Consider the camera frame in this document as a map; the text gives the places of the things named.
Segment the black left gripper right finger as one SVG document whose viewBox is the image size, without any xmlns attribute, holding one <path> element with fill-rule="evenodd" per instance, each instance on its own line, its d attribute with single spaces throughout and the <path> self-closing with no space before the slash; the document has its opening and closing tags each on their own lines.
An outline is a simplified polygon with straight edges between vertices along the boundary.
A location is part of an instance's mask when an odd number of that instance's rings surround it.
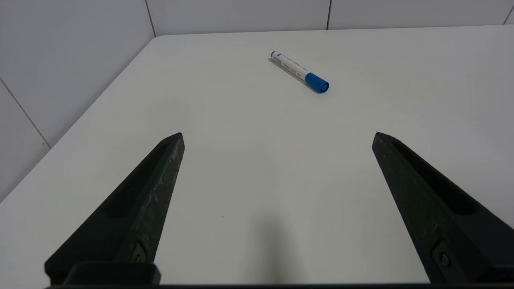
<svg viewBox="0 0 514 289">
<path fill-rule="evenodd" d="M 371 148 L 431 283 L 513 283 L 509 225 L 400 140 Z"/>
</svg>

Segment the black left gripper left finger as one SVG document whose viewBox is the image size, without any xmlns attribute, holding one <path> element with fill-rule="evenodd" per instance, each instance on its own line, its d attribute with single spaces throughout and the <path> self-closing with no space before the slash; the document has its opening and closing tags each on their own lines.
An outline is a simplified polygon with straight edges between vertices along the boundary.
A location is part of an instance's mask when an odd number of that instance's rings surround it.
<svg viewBox="0 0 514 289">
<path fill-rule="evenodd" d="M 51 284 L 159 284 L 154 265 L 185 152 L 182 133 L 162 139 L 48 258 Z"/>
</svg>

